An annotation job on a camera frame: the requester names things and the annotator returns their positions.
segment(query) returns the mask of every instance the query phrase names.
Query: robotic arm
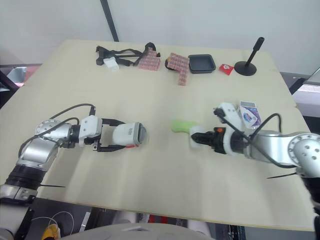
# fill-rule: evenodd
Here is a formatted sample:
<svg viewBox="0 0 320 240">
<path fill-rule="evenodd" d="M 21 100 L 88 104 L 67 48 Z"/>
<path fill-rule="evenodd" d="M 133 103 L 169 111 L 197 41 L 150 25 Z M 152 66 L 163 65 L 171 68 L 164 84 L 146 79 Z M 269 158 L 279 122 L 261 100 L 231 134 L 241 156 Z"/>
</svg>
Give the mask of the robotic arm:
<svg viewBox="0 0 320 240">
<path fill-rule="evenodd" d="M 282 134 L 276 131 L 248 130 L 231 103 L 222 103 L 213 112 L 224 127 L 214 131 L 194 133 L 191 138 L 199 144 L 209 145 L 215 152 L 273 163 L 280 168 L 296 168 L 311 195 L 314 211 L 320 215 L 320 135 L 308 132 Z M 319 216 L 314 220 L 317 239 L 320 239 Z"/>
<path fill-rule="evenodd" d="M 76 117 L 64 121 L 56 120 L 58 115 L 80 106 L 91 106 L 89 116 L 80 121 Z M 7 230 L 18 239 L 17 232 L 25 232 L 20 226 L 25 218 L 31 222 L 32 211 L 28 206 L 38 194 L 38 187 L 61 187 L 42 185 L 41 182 L 57 156 L 59 148 L 74 148 L 92 145 L 97 152 L 114 152 L 126 147 L 134 147 L 146 139 L 146 129 L 139 122 L 126 124 L 116 119 L 98 118 L 96 108 L 91 104 L 79 104 L 58 113 L 40 123 L 35 129 L 35 135 L 25 141 L 19 150 L 18 161 L 0 188 L 0 238 Z M 77 124 L 67 123 L 77 120 Z M 102 146 L 103 125 L 115 127 L 112 134 L 112 145 Z"/>
</svg>

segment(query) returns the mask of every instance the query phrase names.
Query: white wall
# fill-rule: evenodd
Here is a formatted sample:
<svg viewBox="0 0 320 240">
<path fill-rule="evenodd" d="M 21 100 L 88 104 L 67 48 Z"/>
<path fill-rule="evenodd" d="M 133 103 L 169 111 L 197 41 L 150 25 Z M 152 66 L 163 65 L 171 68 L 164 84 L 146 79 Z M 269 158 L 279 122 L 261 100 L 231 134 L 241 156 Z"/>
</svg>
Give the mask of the white wall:
<svg viewBox="0 0 320 240">
<path fill-rule="evenodd" d="M 0 65 L 43 63 L 66 39 L 113 40 L 99 0 L 0 0 Z"/>
<path fill-rule="evenodd" d="M 251 49 L 265 37 L 261 49 L 280 71 L 310 75 L 320 66 L 319 0 L 108 2 L 122 42 Z"/>
</svg>

